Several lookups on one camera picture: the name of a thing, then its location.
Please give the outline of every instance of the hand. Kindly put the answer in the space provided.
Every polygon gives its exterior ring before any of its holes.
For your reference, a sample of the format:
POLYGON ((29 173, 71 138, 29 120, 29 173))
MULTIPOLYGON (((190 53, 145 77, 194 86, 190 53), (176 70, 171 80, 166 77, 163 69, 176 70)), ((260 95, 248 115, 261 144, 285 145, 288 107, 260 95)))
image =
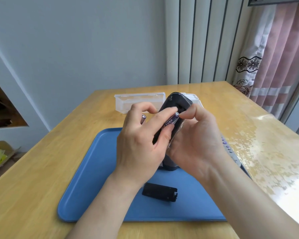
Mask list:
POLYGON ((150 102, 133 104, 128 112, 117 137, 116 168, 112 174, 118 181, 124 181, 137 190, 154 175, 165 157, 174 125, 162 129, 154 145, 152 141, 155 133, 177 112, 177 108, 166 108, 141 125, 144 111, 157 112, 150 102))
POLYGON ((196 104, 179 117, 188 120, 175 135, 167 154, 198 181, 208 180, 212 163, 226 157, 216 118, 196 104))

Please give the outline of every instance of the left hand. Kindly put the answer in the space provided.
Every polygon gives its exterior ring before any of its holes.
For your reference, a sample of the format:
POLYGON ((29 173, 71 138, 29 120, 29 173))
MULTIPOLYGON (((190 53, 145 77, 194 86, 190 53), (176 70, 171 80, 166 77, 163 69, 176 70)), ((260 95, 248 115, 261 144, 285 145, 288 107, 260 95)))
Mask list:
POLYGON ((118 181, 137 190, 154 175, 165 157, 174 125, 163 128, 154 145, 152 141, 155 133, 177 112, 177 108, 166 108, 141 125, 144 111, 157 112, 152 103, 140 102, 133 104, 127 113, 123 129, 117 137, 116 168, 112 173, 118 181))

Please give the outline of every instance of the cardboard box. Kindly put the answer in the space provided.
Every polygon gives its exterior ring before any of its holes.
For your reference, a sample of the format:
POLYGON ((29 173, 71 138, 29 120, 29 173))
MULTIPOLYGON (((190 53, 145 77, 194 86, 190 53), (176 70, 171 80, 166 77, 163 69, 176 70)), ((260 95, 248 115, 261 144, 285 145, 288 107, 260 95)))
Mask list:
POLYGON ((0 141, 0 149, 4 150, 4 154, 7 155, 7 158, 0 164, 0 167, 3 166, 20 148, 13 150, 13 148, 5 141, 0 141))

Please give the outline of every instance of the forearm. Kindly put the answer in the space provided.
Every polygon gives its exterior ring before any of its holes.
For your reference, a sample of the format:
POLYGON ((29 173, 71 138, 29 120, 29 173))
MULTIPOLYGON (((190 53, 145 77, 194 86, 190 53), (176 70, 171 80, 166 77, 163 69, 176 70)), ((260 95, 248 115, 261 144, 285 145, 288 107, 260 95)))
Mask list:
POLYGON ((208 181, 201 181, 241 239, 297 238, 299 224, 271 200, 230 159, 211 165, 208 181))
POLYGON ((116 238, 137 191, 110 175, 67 238, 116 238))

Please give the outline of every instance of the finger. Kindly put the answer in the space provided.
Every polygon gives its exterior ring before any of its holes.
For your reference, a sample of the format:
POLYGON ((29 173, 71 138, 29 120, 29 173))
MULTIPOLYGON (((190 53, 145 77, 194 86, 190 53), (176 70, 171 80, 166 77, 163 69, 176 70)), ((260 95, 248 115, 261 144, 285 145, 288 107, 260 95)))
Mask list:
POLYGON ((159 134, 158 140, 155 143, 155 149, 160 151, 166 151, 169 141, 171 140, 171 132, 174 128, 174 124, 169 124, 164 127, 159 134))
POLYGON ((182 119, 193 119, 196 118, 197 121, 213 117, 214 115, 207 111, 205 108, 192 104, 190 108, 179 114, 182 119))
POLYGON ((145 125, 144 129, 148 134, 155 135, 155 133, 164 125, 164 123, 177 112, 177 107, 168 107, 157 113, 145 125))
POLYGON ((141 124, 142 112, 157 113, 157 109, 151 102, 139 102, 131 106, 126 115, 124 125, 141 124))

